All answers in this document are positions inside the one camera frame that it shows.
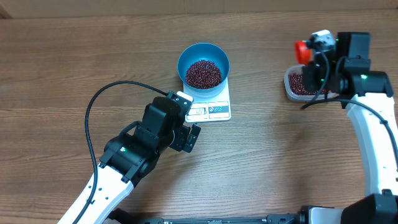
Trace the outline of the red scoop with blue handle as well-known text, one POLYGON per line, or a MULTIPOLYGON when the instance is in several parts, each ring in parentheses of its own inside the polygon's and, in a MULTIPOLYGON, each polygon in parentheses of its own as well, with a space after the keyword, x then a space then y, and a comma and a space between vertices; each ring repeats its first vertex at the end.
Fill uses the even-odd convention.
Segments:
POLYGON ((306 41, 295 42, 295 55, 299 64, 308 65, 312 58, 312 51, 307 47, 306 41))

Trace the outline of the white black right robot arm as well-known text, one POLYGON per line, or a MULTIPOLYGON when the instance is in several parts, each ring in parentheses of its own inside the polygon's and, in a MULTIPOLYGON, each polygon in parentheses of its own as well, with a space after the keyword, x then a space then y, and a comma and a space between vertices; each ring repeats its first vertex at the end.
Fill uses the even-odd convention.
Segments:
POLYGON ((397 123, 386 72, 372 71, 368 32, 314 32, 295 43, 304 88, 302 106, 339 102, 353 124, 365 174, 365 196, 344 208, 304 206, 291 223, 397 223, 397 123))

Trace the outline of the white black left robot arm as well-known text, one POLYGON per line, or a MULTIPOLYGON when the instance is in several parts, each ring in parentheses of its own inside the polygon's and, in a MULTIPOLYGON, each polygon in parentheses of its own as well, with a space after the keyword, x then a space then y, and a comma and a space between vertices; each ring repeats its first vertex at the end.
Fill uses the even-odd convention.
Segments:
POLYGON ((158 96, 146 106, 142 121, 126 126, 108 141, 92 175, 60 223, 103 223, 156 166, 168 148, 191 152, 200 127, 184 125, 193 97, 181 91, 158 96))

